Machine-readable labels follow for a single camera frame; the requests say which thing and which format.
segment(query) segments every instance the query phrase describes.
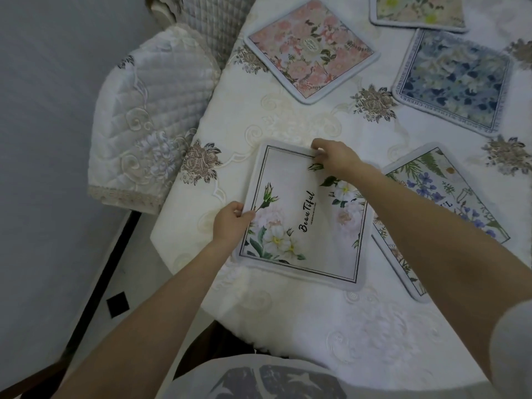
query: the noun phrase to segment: tablecloth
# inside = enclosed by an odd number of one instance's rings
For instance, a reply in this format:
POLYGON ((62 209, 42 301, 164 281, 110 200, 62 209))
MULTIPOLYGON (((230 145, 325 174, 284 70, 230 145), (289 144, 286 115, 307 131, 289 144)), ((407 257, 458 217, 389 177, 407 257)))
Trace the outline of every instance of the tablecloth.
MULTIPOLYGON (((243 34, 300 1, 257 0, 151 236, 172 273, 210 241, 217 211, 244 200, 256 147, 268 138, 301 146, 314 137, 342 140, 382 167, 429 141, 441 142, 503 213, 511 236, 506 247, 530 265, 532 191, 522 162, 532 147, 532 2, 464 0, 471 28, 465 37, 508 48, 518 63, 503 139, 490 142, 391 98, 413 30, 370 24, 368 0, 324 1, 364 32, 380 59, 316 104, 302 105, 242 41, 243 34)), ((256 347, 319 363, 354 385, 437 389, 485 380, 435 305, 409 296, 373 241, 368 256, 367 281, 357 293, 228 260, 202 307, 256 347)))

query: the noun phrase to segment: lace trim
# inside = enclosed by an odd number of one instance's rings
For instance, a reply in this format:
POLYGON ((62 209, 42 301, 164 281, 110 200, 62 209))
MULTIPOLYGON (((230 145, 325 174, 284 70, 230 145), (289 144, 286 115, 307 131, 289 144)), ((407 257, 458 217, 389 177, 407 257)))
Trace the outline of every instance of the lace trim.
POLYGON ((157 197, 137 191, 111 189, 101 186, 89 185, 87 191, 90 197, 103 204, 109 204, 148 214, 159 214, 164 201, 166 200, 166 197, 157 197))

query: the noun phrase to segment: quilted chair cover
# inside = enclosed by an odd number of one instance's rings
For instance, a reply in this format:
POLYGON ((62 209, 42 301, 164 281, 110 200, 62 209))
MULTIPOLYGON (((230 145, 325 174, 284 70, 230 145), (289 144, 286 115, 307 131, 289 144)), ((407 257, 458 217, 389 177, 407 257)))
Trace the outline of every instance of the quilted chair cover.
POLYGON ((161 0, 176 16, 196 29, 223 68, 255 0, 161 0))
POLYGON ((122 60, 96 102, 89 194, 104 204, 159 213, 219 78, 209 47, 186 24, 122 60))

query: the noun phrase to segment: person's right hand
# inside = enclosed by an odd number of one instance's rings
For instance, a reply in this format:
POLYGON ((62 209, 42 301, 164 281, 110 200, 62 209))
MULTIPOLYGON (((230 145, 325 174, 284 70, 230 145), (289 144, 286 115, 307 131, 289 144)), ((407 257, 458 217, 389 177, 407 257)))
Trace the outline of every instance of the person's right hand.
POLYGON ((355 151, 341 141, 315 138, 311 147, 318 150, 314 161, 323 164, 323 167, 336 178, 351 183, 353 175, 366 164, 360 160, 355 151))

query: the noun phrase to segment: yellow floral placemat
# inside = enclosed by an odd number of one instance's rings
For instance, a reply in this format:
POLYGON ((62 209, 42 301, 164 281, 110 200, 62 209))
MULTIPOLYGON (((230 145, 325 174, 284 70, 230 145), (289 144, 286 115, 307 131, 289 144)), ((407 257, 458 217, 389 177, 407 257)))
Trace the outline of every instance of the yellow floral placemat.
POLYGON ((370 0, 376 25, 466 32, 462 0, 370 0))

